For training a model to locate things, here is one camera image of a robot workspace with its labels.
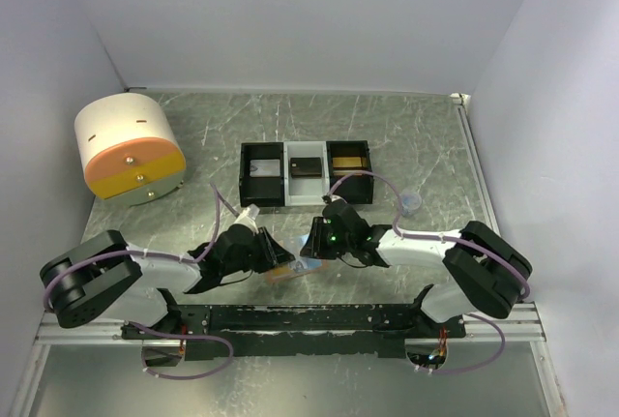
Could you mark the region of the black credit card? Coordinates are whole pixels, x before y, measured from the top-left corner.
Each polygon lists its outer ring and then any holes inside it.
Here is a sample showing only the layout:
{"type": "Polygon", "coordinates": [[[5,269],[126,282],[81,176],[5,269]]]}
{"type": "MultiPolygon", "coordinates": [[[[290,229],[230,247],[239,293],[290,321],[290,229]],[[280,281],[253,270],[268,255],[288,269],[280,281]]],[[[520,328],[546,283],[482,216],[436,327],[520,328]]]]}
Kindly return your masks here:
{"type": "Polygon", "coordinates": [[[319,157],[291,158],[289,172],[293,178],[321,178],[323,176],[322,159],[319,157]]]}

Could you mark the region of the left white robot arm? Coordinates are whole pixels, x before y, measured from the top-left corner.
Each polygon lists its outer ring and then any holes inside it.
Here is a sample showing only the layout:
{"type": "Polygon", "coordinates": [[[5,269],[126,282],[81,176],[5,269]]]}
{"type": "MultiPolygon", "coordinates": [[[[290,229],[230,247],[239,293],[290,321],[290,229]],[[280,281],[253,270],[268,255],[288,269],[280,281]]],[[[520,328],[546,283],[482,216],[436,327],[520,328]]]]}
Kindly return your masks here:
{"type": "Polygon", "coordinates": [[[264,227],[235,223],[214,242],[181,254],[129,244],[107,230],[52,259],[40,271],[44,307],[65,329],[99,317],[135,321],[157,338],[175,335],[181,315],[171,293],[200,294],[239,273],[266,273],[295,259],[264,227]]]}

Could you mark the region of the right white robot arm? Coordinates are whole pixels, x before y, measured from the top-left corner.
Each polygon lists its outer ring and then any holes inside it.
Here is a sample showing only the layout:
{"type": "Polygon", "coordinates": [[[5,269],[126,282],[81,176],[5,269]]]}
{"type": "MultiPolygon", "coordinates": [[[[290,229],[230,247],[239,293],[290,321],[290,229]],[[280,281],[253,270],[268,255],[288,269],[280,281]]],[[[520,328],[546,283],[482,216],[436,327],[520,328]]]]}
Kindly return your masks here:
{"type": "Polygon", "coordinates": [[[365,267],[444,268],[449,278],[422,290],[410,314],[412,330],[431,337],[444,322],[480,312],[509,316],[530,292],[531,263],[486,224],[463,229],[407,232],[395,223],[370,224],[341,198],[328,197],[313,219],[301,256],[335,260],[351,255],[365,267]]]}

